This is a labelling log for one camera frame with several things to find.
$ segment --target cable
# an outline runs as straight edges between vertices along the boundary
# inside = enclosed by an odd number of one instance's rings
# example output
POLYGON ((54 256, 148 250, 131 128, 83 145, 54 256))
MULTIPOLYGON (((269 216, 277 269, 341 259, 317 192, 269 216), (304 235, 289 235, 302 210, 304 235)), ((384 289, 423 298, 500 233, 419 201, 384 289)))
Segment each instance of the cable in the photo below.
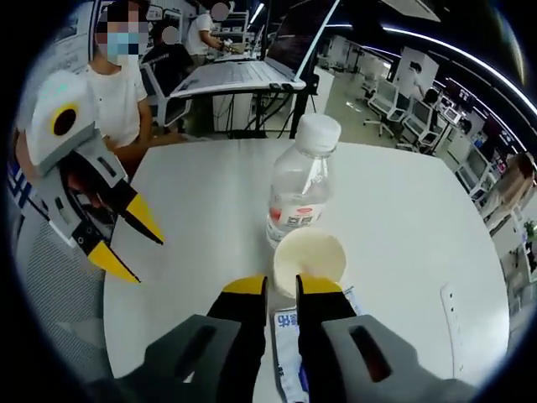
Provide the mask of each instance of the cable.
MULTIPOLYGON (((278 93, 272 98, 272 100, 268 103, 267 107, 264 109, 264 112, 262 112, 261 114, 265 114, 268 111, 268 109, 276 103, 277 100, 278 100, 278 93)), ((246 128, 244 128, 244 130, 248 130, 250 126, 252 126, 252 123, 255 122, 255 119, 257 118, 258 113, 259 111, 255 111, 256 116, 248 123, 248 125, 246 126, 246 128)))
POLYGON ((224 112, 222 112, 222 107, 224 105, 224 101, 222 101, 222 103, 220 104, 220 108, 218 109, 218 113, 216 115, 213 114, 213 117, 216 118, 216 119, 219 119, 221 118, 222 116, 224 116, 225 113, 229 112, 229 109, 232 107, 232 103, 235 101, 235 95, 233 94, 232 95, 232 100, 229 102, 229 105, 227 105, 227 108, 224 112))
POLYGON ((227 131, 227 137, 230 139, 231 129, 229 128, 229 121, 231 120, 231 124, 233 127, 233 115, 235 114, 235 96, 234 95, 233 95, 231 102, 229 102, 229 107, 231 108, 231 111, 227 114, 226 131, 227 131))
POLYGON ((291 96, 292 96, 292 95, 293 95, 293 94, 289 94, 289 95, 287 96, 287 98, 285 98, 285 101, 283 101, 282 104, 281 104, 279 107, 277 107, 276 110, 275 110, 274 112, 270 113, 270 114, 269 114, 269 115, 268 115, 268 116, 261 122, 261 125, 264 125, 264 124, 265 124, 265 123, 266 123, 272 116, 274 116, 276 113, 278 113, 279 111, 281 111, 282 107, 284 107, 284 106, 287 104, 287 102, 289 101, 289 99, 291 99, 291 96))
POLYGON ((311 94, 311 103, 313 104, 313 112, 317 113, 317 107, 315 106, 315 99, 313 98, 313 94, 311 94))
POLYGON ((285 127, 287 126, 287 123, 289 122, 289 119, 291 119, 291 116, 293 116, 293 113, 295 113, 295 110, 292 110, 287 119, 285 119, 284 126, 282 127, 281 132, 278 134, 278 139, 282 137, 282 134, 284 134, 285 127))

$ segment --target white paper cup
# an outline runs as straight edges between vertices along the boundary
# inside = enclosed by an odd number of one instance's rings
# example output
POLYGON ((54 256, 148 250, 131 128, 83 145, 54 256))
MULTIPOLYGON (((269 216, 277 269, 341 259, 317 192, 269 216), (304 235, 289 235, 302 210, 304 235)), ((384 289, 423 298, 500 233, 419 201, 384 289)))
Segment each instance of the white paper cup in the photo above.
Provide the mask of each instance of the white paper cup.
POLYGON ((345 251, 333 235, 319 228, 299 228, 286 235, 274 254, 276 290, 296 298, 296 275, 308 273, 339 281, 345 271, 345 251))

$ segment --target desk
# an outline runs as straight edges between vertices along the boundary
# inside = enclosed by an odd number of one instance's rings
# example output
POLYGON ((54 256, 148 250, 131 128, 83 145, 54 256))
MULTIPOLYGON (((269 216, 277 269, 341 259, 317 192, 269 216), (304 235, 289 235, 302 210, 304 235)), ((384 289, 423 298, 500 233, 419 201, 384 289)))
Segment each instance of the desk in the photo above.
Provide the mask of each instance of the desk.
MULTIPOLYGON (((112 248, 143 283, 106 276, 104 328, 114 376, 139 366, 146 347, 178 323, 206 314, 228 282, 259 273, 272 281, 274 252, 265 238, 270 174, 290 145, 223 140, 149 150, 133 186, 166 241, 158 246, 118 220, 112 248)), ((441 303, 449 283, 461 308, 461 378, 480 383, 505 354, 508 300, 493 242, 470 198, 433 157, 339 144, 332 158, 336 192, 319 226, 347 253, 342 284, 354 285, 362 308, 417 349, 421 365, 450 378, 441 303)), ((270 311, 292 304, 269 288, 270 311)), ((255 402, 280 401, 270 325, 265 334, 255 402)))

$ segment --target floor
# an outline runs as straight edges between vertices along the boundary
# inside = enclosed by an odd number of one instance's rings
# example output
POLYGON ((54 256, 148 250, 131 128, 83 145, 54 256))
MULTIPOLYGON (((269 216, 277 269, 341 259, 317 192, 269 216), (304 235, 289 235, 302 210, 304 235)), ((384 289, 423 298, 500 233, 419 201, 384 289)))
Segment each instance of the floor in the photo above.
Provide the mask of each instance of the floor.
MULTIPOLYGON (((337 74, 332 84, 325 114, 334 118, 341 125, 340 141, 344 143, 369 144, 393 148, 397 142, 385 134, 378 136, 377 125, 363 125, 364 120, 376 120, 378 116, 368 105, 357 97, 363 97, 359 83, 353 82, 351 74, 337 74)), ((269 129, 282 128, 286 116, 276 115, 271 119, 269 129)), ((279 130, 267 132, 267 136, 278 137, 279 130)), ((282 138, 288 138, 289 132, 283 132, 282 138)))

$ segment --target laptop keyboard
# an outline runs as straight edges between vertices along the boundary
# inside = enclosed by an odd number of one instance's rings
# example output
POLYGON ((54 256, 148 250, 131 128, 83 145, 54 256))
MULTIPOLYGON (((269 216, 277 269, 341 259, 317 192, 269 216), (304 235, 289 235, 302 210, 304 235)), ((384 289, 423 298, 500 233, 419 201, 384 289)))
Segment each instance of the laptop keyboard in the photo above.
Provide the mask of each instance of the laptop keyboard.
POLYGON ((222 84, 232 84, 235 82, 245 82, 255 79, 255 76, 252 75, 252 73, 255 74, 255 72, 252 71, 250 65, 231 64, 226 66, 226 69, 222 73, 222 84))
POLYGON ((198 71, 194 71, 180 86, 180 89, 187 90, 190 85, 199 86, 200 83, 203 83, 203 86, 219 86, 251 81, 278 82, 282 80, 284 80, 283 76, 264 63, 218 63, 204 65, 198 71))

